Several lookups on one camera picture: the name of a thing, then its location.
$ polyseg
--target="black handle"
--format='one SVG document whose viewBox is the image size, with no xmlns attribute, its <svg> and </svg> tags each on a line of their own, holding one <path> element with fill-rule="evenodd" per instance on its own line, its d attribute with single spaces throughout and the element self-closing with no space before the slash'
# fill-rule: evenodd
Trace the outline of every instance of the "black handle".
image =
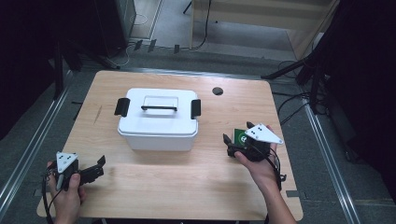
<svg viewBox="0 0 396 224">
<path fill-rule="evenodd" d="M 177 111 L 177 107 L 175 106 L 160 106 L 160 105 L 142 105 L 141 106 L 143 110 L 148 110 L 148 109 L 171 109 Z"/>
</svg>

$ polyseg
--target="gray floor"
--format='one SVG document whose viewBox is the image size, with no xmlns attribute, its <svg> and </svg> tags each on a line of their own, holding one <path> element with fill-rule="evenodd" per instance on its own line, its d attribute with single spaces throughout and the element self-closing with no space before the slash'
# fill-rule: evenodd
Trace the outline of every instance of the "gray floor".
<svg viewBox="0 0 396 224">
<path fill-rule="evenodd" d="M 188 45 L 188 36 L 181 26 L 178 26 L 176 30 L 171 30 L 172 26 L 166 24 L 170 21 L 187 24 L 181 18 L 189 17 L 189 15 L 183 15 L 181 12 L 188 3 L 189 1 L 187 0 L 163 0 L 162 9 L 151 37 L 152 39 L 157 39 L 158 46 Z M 162 19 L 163 16 L 170 17 L 170 15 L 176 18 Z M 285 31 L 268 28 L 266 30 L 268 32 L 266 34 L 268 42 L 257 38 L 259 47 L 254 46 L 252 44 L 253 41 L 251 41 L 252 43 L 249 43 L 250 46 L 245 44 L 241 48 L 241 44 L 234 44 L 243 43 L 243 41 L 238 41 L 237 37 L 241 36 L 246 40 L 246 32 L 248 30 L 252 32 L 250 36 L 257 36 L 256 31 L 252 29 L 257 27 L 237 29 L 231 26 L 234 30 L 223 30 L 221 33 L 213 33 L 217 30 L 212 25 L 218 24 L 211 24 L 209 38 L 207 39 L 208 43 L 201 52 L 181 51 L 179 54 L 174 54 L 172 49 L 167 48 L 156 48 L 153 52 L 148 52 L 147 46 L 143 46 L 142 49 L 137 51 L 129 48 L 130 60 L 121 70 L 132 71 L 136 68 L 149 68 L 197 71 L 210 73 L 210 75 L 214 76 L 224 76 L 213 74 L 222 73 L 229 74 L 227 77 L 232 78 L 260 79 L 259 75 L 275 72 L 282 61 L 293 60 L 288 40 L 280 38 Z M 225 24 L 221 29 L 227 29 L 227 27 L 230 28 L 230 25 Z M 243 31 L 243 34 L 233 35 L 234 39 L 223 36 L 238 31 Z M 211 41 L 213 35 L 217 36 L 216 39 L 221 37 L 229 38 L 227 44 L 216 46 L 216 48 L 223 47 L 223 50 L 208 47 L 208 45 L 213 43 Z M 275 40 L 279 40 L 279 44 L 271 44 Z M 248 55 L 249 51 L 255 48 L 260 49 L 257 50 L 258 53 Z M 211 53 L 210 49 L 216 49 L 216 53 Z M 118 57 L 111 60 L 115 63 L 125 63 L 128 58 L 124 52 L 121 52 Z M 51 123 L 44 141 L 39 146 L 35 159 L 9 205 L 2 223 L 45 222 L 42 217 L 38 217 L 35 213 L 39 201 L 39 197 L 35 196 L 35 191 L 40 188 L 40 174 L 45 168 L 46 161 L 52 160 L 54 153 L 62 150 L 64 142 L 73 127 L 73 117 L 78 112 L 78 105 L 71 103 L 73 101 L 84 101 L 94 74 L 101 69 L 102 67 L 97 63 L 84 60 L 84 67 L 81 72 L 74 74 L 73 82 L 70 85 L 68 94 L 65 96 L 63 106 Z M 164 70 L 156 70 L 155 72 L 163 73 Z M 270 84 L 272 91 L 289 94 L 300 92 L 300 87 L 295 84 L 292 78 L 281 77 L 271 81 Z M 0 142 L 0 152 L 2 153 L 0 160 L 4 164 L 3 169 L 0 170 L 1 183 L 6 183 L 11 176 L 19 158 L 27 148 L 40 121 L 50 107 L 52 94 L 53 87 L 50 87 L 30 110 L 23 115 L 9 135 Z M 276 94 L 274 98 L 276 106 L 280 106 L 282 102 L 288 99 L 286 96 Z M 300 107 L 302 103 L 298 99 L 287 103 L 282 109 L 279 119 L 284 119 Z M 336 160 L 337 168 L 346 182 L 347 190 L 357 208 L 361 223 L 396 223 L 396 216 L 394 215 L 396 206 L 391 201 L 379 174 L 364 162 L 359 164 L 348 162 L 344 156 L 344 146 L 335 132 L 330 118 L 317 116 L 317 119 L 325 132 L 332 149 L 332 155 Z M 304 110 L 285 123 L 282 126 L 282 131 L 285 142 L 288 145 L 290 162 L 304 211 L 304 218 L 299 223 L 347 223 L 345 212 L 334 188 L 329 169 L 323 159 L 317 138 Z M 90 219 L 86 218 L 82 219 L 80 223 L 89 223 L 90 221 Z"/>
</svg>

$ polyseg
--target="black latch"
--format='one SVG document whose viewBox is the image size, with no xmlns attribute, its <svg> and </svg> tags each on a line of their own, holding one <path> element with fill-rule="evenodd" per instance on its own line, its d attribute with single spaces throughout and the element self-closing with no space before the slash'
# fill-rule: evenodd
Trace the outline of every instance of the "black latch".
<svg viewBox="0 0 396 224">
<path fill-rule="evenodd" d="M 116 111 L 114 112 L 114 115 L 121 115 L 123 117 L 126 117 L 128 114 L 128 108 L 130 102 L 131 100 L 128 98 L 120 98 L 119 101 L 117 102 L 117 107 L 116 107 Z"/>
<path fill-rule="evenodd" d="M 191 101 L 191 119 L 195 119 L 195 117 L 201 116 L 201 100 L 192 100 Z"/>
</svg>

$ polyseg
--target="small black circle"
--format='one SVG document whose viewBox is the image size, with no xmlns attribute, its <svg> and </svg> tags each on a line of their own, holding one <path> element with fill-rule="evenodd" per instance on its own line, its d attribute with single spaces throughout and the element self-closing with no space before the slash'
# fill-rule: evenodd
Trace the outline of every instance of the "small black circle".
<svg viewBox="0 0 396 224">
<path fill-rule="evenodd" d="M 223 89 L 220 88 L 220 87 L 215 87 L 215 88 L 213 88 L 212 92 L 213 92 L 213 94 L 215 94 L 215 95 L 222 95 L 222 94 L 224 93 Z"/>
</svg>

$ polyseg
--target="gray carpet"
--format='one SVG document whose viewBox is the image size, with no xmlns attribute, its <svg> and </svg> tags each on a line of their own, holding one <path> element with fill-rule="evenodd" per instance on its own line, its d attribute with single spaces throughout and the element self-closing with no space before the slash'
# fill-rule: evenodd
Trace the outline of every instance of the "gray carpet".
<svg viewBox="0 0 396 224">
<path fill-rule="evenodd" d="M 198 71 L 222 74 L 234 74 L 231 77 L 259 79 L 259 75 L 275 72 L 280 62 L 257 58 L 218 55 L 213 53 L 182 51 L 174 54 L 172 49 L 155 49 L 148 53 L 148 48 L 133 51 L 131 60 L 121 70 L 131 71 L 135 68 L 155 68 L 167 70 Z M 112 59 L 117 63 L 126 62 L 124 52 Z M 53 160 L 56 151 L 63 149 L 64 143 L 73 127 L 73 117 L 78 112 L 78 105 L 83 102 L 97 71 L 103 68 L 96 62 L 84 60 L 80 72 L 74 74 L 73 83 L 58 116 L 52 123 L 47 136 L 39 149 L 27 176 L 23 179 L 14 200 L 8 208 L 2 223 L 45 223 L 35 210 L 40 200 L 35 190 L 40 189 L 40 174 L 46 162 Z M 292 78 L 282 77 L 270 82 L 272 91 L 296 94 L 299 87 Z M 25 113 L 10 134 L 0 142 L 1 183 L 5 183 L 15 164 L 26 149 L 40 120 L 51 103 L 54 92 L 51 86 L 31 109 Z M 287 96 L 275 95 L 276 106 L 288 99 Z M 282 108 L 279 119 L 282 120 L 302 105 L 301 100 L 293 100 Z M 343 146 L 331 121 L 326 116 L 319 116 L 327 137 L 333 146 L 333 154 L 347 182 L 350 193 L 355 200 L 362 223 L 396 223 L 396 207 L 389 203 L 389 195 L 376 171 L 364 162 L 352 164 L 346 161 Z M 288 145 L 297 189 L 304 210 L 300 223 L 347 223 L 342 207 L 337 198 L 328 170 L 318 148 L 309 120 L 304 110 L 297 113 L 282 126 Z M 80 223 L 89 223 L 83 218 Z"/>
</svg>

